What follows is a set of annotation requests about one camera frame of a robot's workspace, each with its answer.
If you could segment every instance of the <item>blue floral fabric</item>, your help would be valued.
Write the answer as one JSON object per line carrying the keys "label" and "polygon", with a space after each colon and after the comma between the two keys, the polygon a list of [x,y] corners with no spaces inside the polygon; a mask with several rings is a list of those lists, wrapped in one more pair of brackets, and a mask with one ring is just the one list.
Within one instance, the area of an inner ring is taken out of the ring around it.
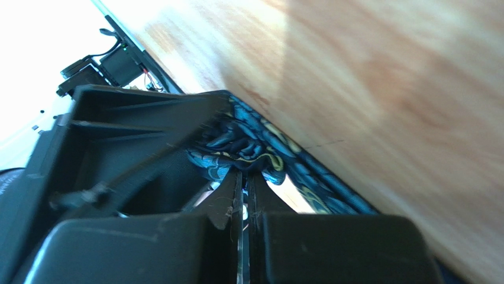
{"label": "blue floral fabric", "polygon": [[230,96],[230,103],[233,114],[188,149],[189,159],[204,169],[208,179],[222,181],[231,166],[243,171],[261,171],[275,185],[281,185],[287,174],[317,213],[376,213],[268,120],[234,96]]}

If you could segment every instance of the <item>white wall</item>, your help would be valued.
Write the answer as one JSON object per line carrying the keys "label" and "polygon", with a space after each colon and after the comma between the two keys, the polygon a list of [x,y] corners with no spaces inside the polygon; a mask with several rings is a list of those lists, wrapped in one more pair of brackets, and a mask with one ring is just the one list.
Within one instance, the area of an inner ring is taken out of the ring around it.
{"label": "white wall", "polygon": [[[23,167],[53,116],[70,98],[55,91],[60,71],[87,54],[107,51],[115,39],[90,0],[2,1],[0,4],[0,170]],[[37,131],[31,129],[38,125]]]}

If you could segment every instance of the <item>wooden surface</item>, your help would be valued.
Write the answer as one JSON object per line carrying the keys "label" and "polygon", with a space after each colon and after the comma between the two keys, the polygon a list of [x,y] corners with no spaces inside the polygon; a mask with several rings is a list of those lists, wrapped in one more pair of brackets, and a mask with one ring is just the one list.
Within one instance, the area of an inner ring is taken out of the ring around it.
{"label": "wooden surface", "polygon": [[103,4],[185,92],[229,89],[474,283],[504,279],[504,4]]}

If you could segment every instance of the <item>black cable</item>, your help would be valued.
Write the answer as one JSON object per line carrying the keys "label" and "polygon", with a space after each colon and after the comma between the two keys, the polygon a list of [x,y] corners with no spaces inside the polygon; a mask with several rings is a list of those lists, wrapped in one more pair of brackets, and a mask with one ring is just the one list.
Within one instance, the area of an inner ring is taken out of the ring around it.
{"label": "black cable", "polygon": [[109,49],[109,50],[107,50],[106,52],[101,53],[101,54],[90,54],[90,55],[84,57],[82,60],[86,61],[87,59],[90,59],[90,58],[93,58],[93,57],[96,57],[96,56],[103,56],[103,55],[109,54],[110,52],[114,51],[114,49],[116,49],[120,44],[121,44],[121,40],[117,40],[115,42],[114,46],[112,46],[112,48]]}

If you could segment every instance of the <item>wood grain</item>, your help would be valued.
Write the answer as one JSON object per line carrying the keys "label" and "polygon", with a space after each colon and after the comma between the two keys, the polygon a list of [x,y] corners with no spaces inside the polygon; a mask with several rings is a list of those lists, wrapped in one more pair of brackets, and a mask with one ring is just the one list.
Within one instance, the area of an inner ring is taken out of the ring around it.
{"label": "wood grain", "polygon": [[463,278],[502,283],[502,1],[102,2],[184,91],[229,89]]}

